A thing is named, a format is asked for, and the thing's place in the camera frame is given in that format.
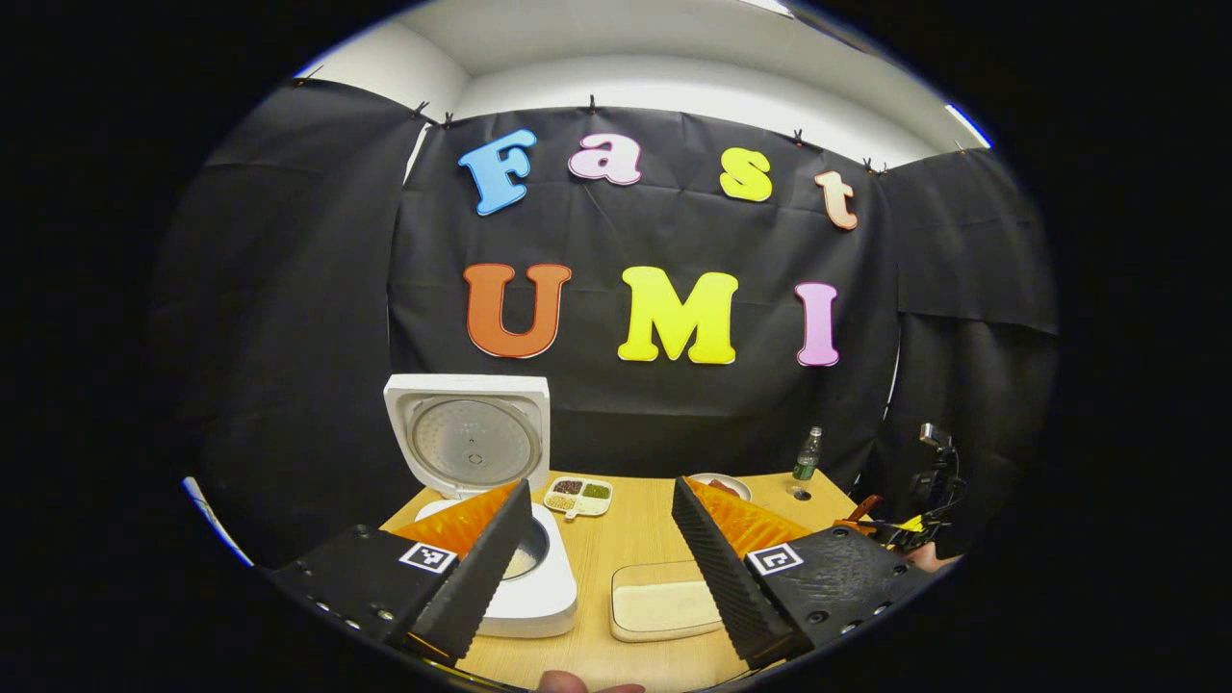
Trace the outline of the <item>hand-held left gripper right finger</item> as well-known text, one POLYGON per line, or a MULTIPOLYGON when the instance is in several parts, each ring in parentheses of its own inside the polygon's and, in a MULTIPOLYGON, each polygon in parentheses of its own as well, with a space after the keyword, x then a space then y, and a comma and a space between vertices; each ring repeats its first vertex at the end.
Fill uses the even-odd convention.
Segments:
POLYGON ((752 668, 832 649, 920 589, 918 567, 856 527, 772 527, 771 512, 695 478, 675 478, 671 517, 752 668))

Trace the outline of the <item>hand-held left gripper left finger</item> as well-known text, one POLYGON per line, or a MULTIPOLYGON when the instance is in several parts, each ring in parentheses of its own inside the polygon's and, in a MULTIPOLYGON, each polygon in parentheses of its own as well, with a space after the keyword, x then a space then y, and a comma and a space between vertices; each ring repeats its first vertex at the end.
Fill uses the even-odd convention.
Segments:
POLYGON ((404 531, 356 524, 269 580, 375 645, 455 663, 532 523, 529 482, 519 478, 404 531))

